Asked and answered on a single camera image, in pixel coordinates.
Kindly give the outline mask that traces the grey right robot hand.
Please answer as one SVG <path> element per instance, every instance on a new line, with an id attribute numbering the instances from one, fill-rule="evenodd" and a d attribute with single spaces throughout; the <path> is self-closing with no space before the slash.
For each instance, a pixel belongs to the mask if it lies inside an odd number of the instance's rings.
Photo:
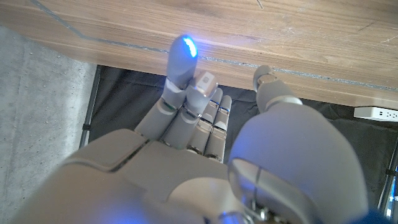
<path id="1" fill-rule="evenodd" d="M 164 91 L 136 129 L 69 156 L 13 223 L 353 223 L 369 213 L 347 139 L 268 66 L 254 74 L 259 114 L 224 148 L 231 99 L 195 73 L 187 35 L 169 51 Z"/>

